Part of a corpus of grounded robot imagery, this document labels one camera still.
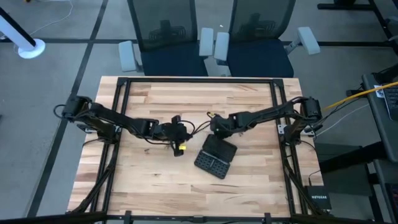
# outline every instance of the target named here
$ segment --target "white cable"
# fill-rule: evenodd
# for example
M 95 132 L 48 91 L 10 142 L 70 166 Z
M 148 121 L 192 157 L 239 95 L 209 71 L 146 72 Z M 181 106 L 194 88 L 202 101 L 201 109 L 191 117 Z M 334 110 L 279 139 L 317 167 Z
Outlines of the white cable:
M 354 113 L 354 112 L 357 111 L 357 110 L 360 110 L 360 109 L 362 109 L 362 108 L 365 108 L 365 107 L 367 107 L 367 106 L 369 106 L 369 104 L 366 104 L 366 105 L 364 105 L 364 106 L 362 106 L 362 107 L 360 107 L 360 108 L 357 108 L 357 109 L 355 109 L 355 110 L 349 112 L 346 116 L 340 118 L 334 125 L 330 126 L 328 129 L 326 129 L 326 130 L 322 131 L 321 133 L 317 134 L 317 136 L 319 136 L 319 135 L 321 135 L 321 134 L 323 134 L 323 133 L 329 131 L 329 129 L 331 129 L 332 127 L 336 126 L 340 121 L 342 121 L 344 118 L 346 118 L 346 117 L 349 116 L 350 114 Z
M 73 10 L 73 3 L 72 3 L 72 0 L 36 0 L 36 1 L 40 1 L 40 2 L 64 2 L 64 1 L 68 1 L 69 4 L 70 4 L 70 10 L 69 10 L 68 15 L 65 16 L 64 18 L 62 18 L 62 19 L 60 19 L 60 20 L 57 20 L 57 21 L 54 21 L 54 22 L 51 22 L 51 23 L 49 23 L 49 24 L 47 24 L 47 25 L 45 25 L 45 26 L 42 26 L 42 27 L 38 28 L 37 30 L 31 32 L 29 35 L 32 35 L 32 34 L 36 33 L 37 31 L 39 31 L 39 30 L 41 30 L 41 29 L 43 29 L 43 28 L 46 28 L 46 27 L 48 27 L 48 26 L 50 26 L 50 25 L 52 25 L 52 24 L 56 24 L 56 23 L 58 23 L 58 22 L 61 22 L 61 21 L 63 21 L 64 19 L 68 18 L 68 17 L 72 14 L 72 10 Z M 6 36 L 3 35 L 2 37 L 0 37 L 0 40 L 4 40 L 5 38 L 6 38 Z

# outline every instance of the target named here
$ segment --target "yellow cable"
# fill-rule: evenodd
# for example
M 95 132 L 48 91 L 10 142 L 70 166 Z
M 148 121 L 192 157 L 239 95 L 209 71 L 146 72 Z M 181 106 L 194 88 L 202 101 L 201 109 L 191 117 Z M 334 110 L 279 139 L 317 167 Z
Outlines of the yellow cable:
M 346 102 L 347 100 L 350 100 L 350 99 L 353 99 L 353 98 L 357 98 L 357 97 L 359 97 L 359 96 L 363 96 L 363 95 L 366 95 L 366 94 L 368 94 L 368 93 L 372 93 L 372 92 L 374 92 L 374 91 L 382 90 L 382 89 L 384 89 L 384 88 L 389 88 L 389 87 L 396 86 L 396 85 L 398 85 L 398 82 L 390 83 L 390 84 L 387 84 L 387 85 L 385 85 L 385 86 L 381 86 L 381 87 L 377 87 L 377 88 L 374 88 L 374 89 L 371 89 L 371 90 L 363 91 L 363 92 L 361 92 L 361 93 L 358 93 L 358 94 L 349 96 L 349 97 L 347 97 L 347 98 L 345 98 L 345 99 L 343 99 L 343 100 L 340 100 L 340 101 L 337 102 L 337 103 L 333 103 L 332 105 L 327 106 L 327 107 L 324 108 L 323 110 L 325 111 L 325 110 L 334 108 L 335 106 L 338 106 L 338 105 L 340 105 L 340 104 Z

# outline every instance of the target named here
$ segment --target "yellow object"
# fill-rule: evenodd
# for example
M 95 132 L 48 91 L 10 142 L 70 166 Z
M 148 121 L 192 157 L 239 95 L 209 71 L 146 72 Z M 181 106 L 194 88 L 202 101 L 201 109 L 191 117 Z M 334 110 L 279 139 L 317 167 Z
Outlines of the yellow object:
M 372 92 L 374 92 L 374 91 L 382 90 L 382 89 L 389 88 L 389 87 L 396 86 L 396 85 L 398 85 L 398 82 L 390 83 L 390 84 L 387 84 L 387 85 L 384 85 L 384 86 L 381 86 L 381 87 L 377 87 L 377 88 L 374 88 L 374 89 L 371 89 L 371 90 L 363 91 L 362 93 L 358 93 L 358 94 L 349 96 L 349 97 L 347 97 L 347 98 L 345 98 L 345 99 L 343 99 L 343 100 L 340 100 L 340 101 L 337 102 L 337 103 L 333 103 L 332 105 L 327 106 L 327 107 L 324 108 L 323 110 L 325 111 L 325 110 L 334 108 L 335 106 L 338 106 L 338 105 L 340 105 L 340 104 L 342 104 L 342 103 L 344 103 L 344 102 L 346 102 L 346 101 L 348 101 L 348 100 L 351 100 L 351 99 L 353 99 L 353 98 L 357 98 L 357 97 L 359 97 L 359 96 L 363 96 L 363 95 L 366 95 L 366 94 L 368 94 L 368 93 L 372 93 Z
M 184 144 L 181 144 L 180 147 L 178 147 L 179 150 L 186 150 L 187 146 Z

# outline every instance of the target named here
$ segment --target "chair armrest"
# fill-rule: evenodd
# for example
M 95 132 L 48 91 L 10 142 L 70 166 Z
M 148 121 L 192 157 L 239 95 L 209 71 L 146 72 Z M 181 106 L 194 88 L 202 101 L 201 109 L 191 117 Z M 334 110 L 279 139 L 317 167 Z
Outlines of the chair armrest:
M 229 47 L 229 33 L 218 32 L 216 39 L 216 47 L 214 51 L 214 58 L 217 60 L 226 61 Z
M 121 42 L 119 44 L 119 56 L 120 56 L 122 71 L 130 72 L 137 70 L 138 62 L 134 55 L 134 48 L 130 40 Z
M 213 56 L 214 30 L 212 28 L 202 28 L 199 43 L 199 56 Z
M 298 37 L 300 38 L 301 43 L 309 55 L 318 54 L 321 52 L 321 48 L 319 47 L 311 28 L 299 27 L 297 30 Z

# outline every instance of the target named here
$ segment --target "mesh chair back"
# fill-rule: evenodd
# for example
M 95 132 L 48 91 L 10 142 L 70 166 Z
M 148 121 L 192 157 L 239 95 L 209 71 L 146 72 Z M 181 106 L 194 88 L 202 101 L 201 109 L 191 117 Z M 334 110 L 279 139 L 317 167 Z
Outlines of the mesh chair back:
M 295 0 L 234 0 L 231 42 L 277 39 L 292 17 Z
M 195 0 L 127 0 L 142 52 L 198 40 Z

